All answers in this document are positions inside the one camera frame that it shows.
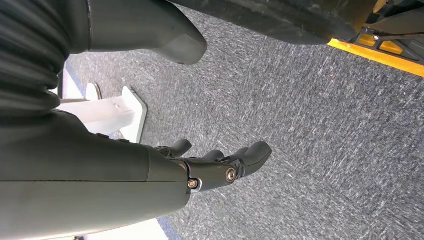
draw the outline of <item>metal screw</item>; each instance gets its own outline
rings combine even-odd
[[[232,167],[228,168],[228,170],[225,173],[226,181],[229,184],[232,184],[236,180],[236,177],[237,177],[236,170],[234,168],[232,168]]]
[[[195,180],[195,179],[190,179],[190,180],[188,181],[188,187],[189,187],[189,188],[191,188],[191,189],[195,189],[195,188],[197,188],[197,187],[198,187],[198,185],[199,185],[199,183],[198,183],[198,181],[197,181],[197,180]]]

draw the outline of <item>prosthetic hand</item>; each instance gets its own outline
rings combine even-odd
[[[156,0],[0,0],[0,239],[59,238],[123,227],[183,208],[193,192],[258,171],[264,142],[225,157],[181,158],[87,131],[47,89],[70,53],[150,49],[193,64],[206,41]]]

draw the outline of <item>yellow edge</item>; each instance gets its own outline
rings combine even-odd
[[[332,39],[327,45],[411,74],[424,77],[424,66],[418,63],[414,63],[382,52],[374,51],[362,46],[342,42],[337,39]]]

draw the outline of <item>white bracket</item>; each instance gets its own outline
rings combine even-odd
[[[120,97],[67,102],[57,109],[77,116],[91,133],[109,135],[120,131],[131,143],[141,142],[147,106],[135,91],[126,86]]]

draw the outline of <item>white base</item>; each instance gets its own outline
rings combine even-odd
[[[122,98],[125,104],[134,111],[134,118],[130,125],[123,127],[120,132],[126,140],[131,143],[139,144],[142,140],[143,127],[146,121],[147,106],[140,99],[137,93],[124,86],[122,89]]]

